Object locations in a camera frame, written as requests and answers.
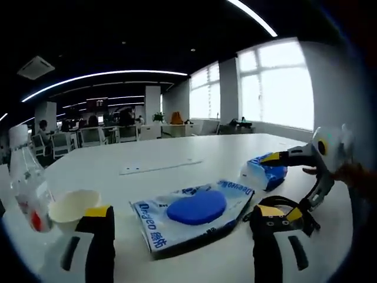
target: orange bag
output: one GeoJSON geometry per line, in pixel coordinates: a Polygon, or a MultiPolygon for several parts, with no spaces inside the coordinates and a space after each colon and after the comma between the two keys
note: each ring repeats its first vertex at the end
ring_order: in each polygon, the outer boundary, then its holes
{"type": "Polygon", "coordinates": [[[172,124],[172,125],[182,125],[183,124],[183,120],[181,118],[181,114],[179,113],[179,111],[172,113],[170,124],[172,124]]]}

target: hand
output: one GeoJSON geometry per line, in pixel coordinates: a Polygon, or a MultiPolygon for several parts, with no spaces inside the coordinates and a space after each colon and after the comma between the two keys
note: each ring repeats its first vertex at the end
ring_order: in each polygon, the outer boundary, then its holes
{"type": "MultiPolygon", "coordinates": [[[[317,168],[303,168],[305,173],[316,175],[317,168]]],[[[363,168],[360,163],[344,164],[336,171],[332,177],[335,181],[342,181],[347,186],[355,186],[359,180],[359,176],[363,173],[363,168]]]]}

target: white tabletop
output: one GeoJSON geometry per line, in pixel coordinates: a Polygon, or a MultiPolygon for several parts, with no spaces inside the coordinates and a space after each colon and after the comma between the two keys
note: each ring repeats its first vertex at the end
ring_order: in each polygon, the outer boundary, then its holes
{"type": "MultiPolygon", "coordinates": [[[[197,136],[138,141],[74,150],[46,170],[50,188],[58,197],[64,192],[92,189],[101,193],[102,203],[115,211],[115,282],[253,282],[253,240],[249,225],[239,223],[227,237],[174,258],[153,261],[128,201],[186,187],[228,179],[236,181],[249,159],[303,145],[302,142],[269,134],[197,136]],[[119,175],[133,162],[141,166],[156,160],[179,163],[203,159],[199,164],[152,172],[119,175]]],[[[315,184],[315,177],[290,167],[286,180],[268,195],[295,201],[315,184]]],[[[259,192],[252,205],[267,194],[259,192]]],[[[311,241],[323,253],[325,278],[346,256],[352,240],[352,211],[346,186],[336,182],[325,201],[312,213],[320,223],[311,241]]]]}

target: ceiling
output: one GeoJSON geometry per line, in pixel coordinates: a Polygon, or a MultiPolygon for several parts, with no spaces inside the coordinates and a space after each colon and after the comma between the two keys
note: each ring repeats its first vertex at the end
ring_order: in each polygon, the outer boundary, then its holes
{"type": "MultiPolygon", "coordinates": [[[[338,43],[336,30],[322,13],[303,0],[242,0],[278,34],[338,43]]],[[[167,74],[102,75],[51,88],[26,103],[20,101],[40,89],[70,78],[117,70],[164,70],[192,74],[202,67],[235,56],[237,51],[273,38],[251,17],[226,0],[221,1],[28,1],[8,3],[4,31],[0,127],[10,127],[34,115],[36,104],[56,101],[61,107],[86,98],[140,93],[155,81],[161,89],[187,77],[167,74]],[[39,55],[55,67],[36,80],[17,75],[39,55]]]]}

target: window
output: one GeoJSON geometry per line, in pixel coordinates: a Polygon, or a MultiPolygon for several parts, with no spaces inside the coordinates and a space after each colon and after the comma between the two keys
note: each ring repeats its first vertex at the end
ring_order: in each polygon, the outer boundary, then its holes
{"type": "Polygon", "coordinates": [[[164,111],[164,107],[163,107],[163,95],[160,94],[160,112],[163,113],[164,111]]]}
{"type": "Polygon", "coordinates": [[[220,72],[217,62],[191,76],[190,118],[220,118],[220,72]]]}
{"type": "Polygon", "coordinates": [[[242,51],[238,69],[240,109],[246,120],[313,130],[312,82],[296,40],[242,51]]]}

